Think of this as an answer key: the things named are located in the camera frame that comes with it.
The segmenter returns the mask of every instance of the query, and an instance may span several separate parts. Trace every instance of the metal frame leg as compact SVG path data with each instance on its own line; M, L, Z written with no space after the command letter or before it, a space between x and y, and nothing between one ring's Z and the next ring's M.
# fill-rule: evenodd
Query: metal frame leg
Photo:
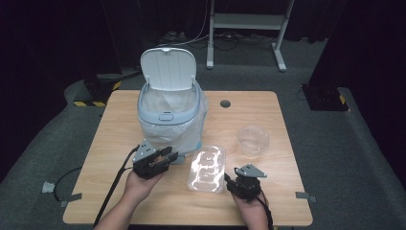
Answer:
M209 29L209 44L207 46L207 64L208 69L213 69L214 67L214 0L212 0L212 5L210 8L210 29Z
M289 22L290 13L292 12L293 4L295 0L290 0L289 5L287 6L286 13L284 15L283 22L281 24L281 29L278 35L277 43L272 43L272 50L274 51L275 59L277 60L278 67L281 72L286 71L286 65L281 54L281 44L283 41L284 32L286 31L287 23Z

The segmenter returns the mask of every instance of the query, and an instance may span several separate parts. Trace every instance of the black cable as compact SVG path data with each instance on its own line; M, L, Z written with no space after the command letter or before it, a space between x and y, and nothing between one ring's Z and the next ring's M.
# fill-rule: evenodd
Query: black cable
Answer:
M60 182L63 178L65 178L65 176L67 176L68 174L70 174L70 173L72 173L72 172L74 172L74 171L80 170L80 169L81 169L81 167L77 167L77 168L72 169L71 171L69 171L69 172L65 173L63 176L61 176L60 179L56 182L55 187L54 187L53 194L54 194L54 198L56 199L57 202L60 203L60 202L62 201L62 199L60 199L59 196L58 196L57 193L56 193L56 188L57 188L57 185L59 184L59 182Z
M265 194L263 193L263 190L261 190L260 192L262 193L263 198L266 199ZM259 203L262 205L263 209L265 210L266 217L268 218L268 229L272 230L273 226L274 226L274 220L272 219L271 211L269 210L268 206L262 200L260 200L259 197L256 196L256 199L257 199L257 201L259 201Z
M231 51L231 50L234 50L239 44L239 39L234 34L228 34L228 35L230 37L227 37L227 35L221 35L220 39L222 39L224 41L235 41L236 43L234 44L234 46L232 46L231 48L228 48L228 49L222 49L219 46L215 46L215 45L213 45L213 46L219 51Z
M197 47L197 46L193 46L193 45L192 45L192 44L197 44L197 43L203 43L203 46ZM207 48L208 43L207 43L207 40L204 40L204 42L195 41L195 42L192 42L192 43L188 43L188 46L190 46L190 47L192 47L192 48L194 48L194 49L204 49L204 48Z
M262 42L266 38L271 38L271 39L268 40L268 41ZM251 42L250 41L240 41L239 44L243 44L243 45L263 45L263 44L266 44L266 43L271 43L275 39L276 39L275 37L264 36L264 37L260 38L258 41L251 41Z
M137 146L135 149L133 149L133 150L128 154L128 156L126 157L125 161L123 162L122 167L121 167L121 168L119 169L119 171L117 172L116 178L114 179L113 184L111 185L110 190L108 191L107 196L105 197L104 202L103 202L103 204L101 205L101 209L99 210L98 216L96 217L96 220L95 220L95 222L94 222L94 224L93 224L93 228L95 228L96 225L98 225L99 221L101 220L102 213L104 212L104 209L105 209L105 207L107 206L107 203L108 203L108 201L110 200L111 195L113 195L113 192L114 192L114 190L115 190L116 187L117 187L117 184L119 184L120 178L122 177L124 171L126 171L126 170L128 170L128 169L131 169L131 168L126 168L125 165L126 165L126 163L128 162L128 159L129 159L129 157L132 155L132 153L134 153L135 151L138 150L138 147L140 147L140 146Z

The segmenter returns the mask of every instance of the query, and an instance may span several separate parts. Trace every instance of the clear plastic cup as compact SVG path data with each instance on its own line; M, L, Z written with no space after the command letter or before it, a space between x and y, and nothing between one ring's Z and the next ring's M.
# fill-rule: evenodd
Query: clear plastic cup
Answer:
M258 156L269 146L269 136L259 126L245 126L238 131L237 141L242 154Z

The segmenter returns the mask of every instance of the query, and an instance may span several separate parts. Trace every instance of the cable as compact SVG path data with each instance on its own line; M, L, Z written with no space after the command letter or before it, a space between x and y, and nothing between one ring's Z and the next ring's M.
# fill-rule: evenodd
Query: cable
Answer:
M181 43L167 43L167 44L159 44L156 47L162 47L162 46L168 46L168 45L172 45L172 46L178 46L178 45L185 45L185 44L189 44L189 43L193 43L197 40L203 39L204 37L207 37L208 35L203 36L202 38L199 38L201 36L201 34L203 33L204 30L204 26L206 25L206 19L207 19L207 6L208 6L209 0L206 0L206 10L204 13L204 20L203 20L203 26L200 29L200 33L192 40L189 41L185 41L185 42L181 42Z
M260 192L262 193L263 198L265 199L265 203L257 196L256 196L256 199L257 199L257 201L259 201L259 203L262 205L263 209L265 210L266 217L268 218L268 229L272 230L273 225L274 225L274 220L272 219L271 211L269 210L268 205L267 205L268 200L267 200L265 194L263 193L263 190L261 190Z
M227 41L227 42L236 41L236 43L231 48L228 48L228 49L223 49L223 48L220 48L219 46L213 45L219 51L231 51L231 50L235 49L236 46L238 46L238 44L239 44L239 39L234 34L222 34L218 37L220 37L222 40Z
M56 188L57 188L57 185L59 184L59 182L60 182L63 178L65 178L65 176L67 176L68 174L70 174L70 173L72 173L72 172L74 172L74 171L80 170L80 169L81 169L81 167L77 167L77 168L72 169L71 171L69 171L69 172L65 173L63 176L61 176L60 179L56 182L55 187L54 187L53 194L54 194L54 198L56 199L57 202L60 203L60 202L62 201L62 199L60 199L59 196L58 196L57 193L56 193Z
M224 13L227 12L229 6L230 6L230 0L228 0L228 2L227 2L226 9L224 10Z
M143 16L143 8L141 7L140 0L137 0L137 2L138 2L138 8L140 9L141 19L144 19L144 16Z
M264 39L266 38L271 38L268 41L262 42ZM271 43L272 41L274 41L276 38L275 37L268 37L268 36L264 36L259 38L259 41L254 41L254 42L249 42L249 41L240 41L240 44L243 45L262 45L262 44L266 44L266 43Z
M140 147L140 146L137 146L135 149L133 149L133 150L128 154L128 156L126 157L125 161L123 162L122 167L121 167L121 168L119 169L119 171L117 172L116 178L114 179L113 184L111 185L110 190L108 191L107 196L105 197L104 202L103 202L103 204L101 205L101 209L99 210L98 216L96 217L96 220L95 220L95 222L94 222L94 224L93 224L93 228L95 228L96 225L98 225L99 221L101 220L102 213L104 212L104 209L105 209L105 207L107 206L107 203L108 203L108 201L110 200L111 195L113 195L113 192L114 192L114 190L115 190L116 187L117 187L117 184L119 184L120 178L122 177L123 173L124 173L126 170L131 169L131 168L126 168L125 165L126 165L126 163L128 162L128 159L129 159L129 157L132 155L132 153L134 153L135 151L138 150L138 147Z
M194 43L203 43L203 46L201 46L201 47L192 46L192 44L194 44ZM204 49L204 48L207 48L208 44L207 44L207 42L192 42L192 43L189 43L188 46L190 46L194 49Z

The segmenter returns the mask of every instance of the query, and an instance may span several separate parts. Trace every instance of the plastic clamshell container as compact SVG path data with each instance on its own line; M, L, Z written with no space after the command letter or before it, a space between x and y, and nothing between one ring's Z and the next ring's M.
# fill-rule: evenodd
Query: plastic clamshell container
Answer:
M203 145L193 155L188 186L192 191L220 193L224 185L226 151Z

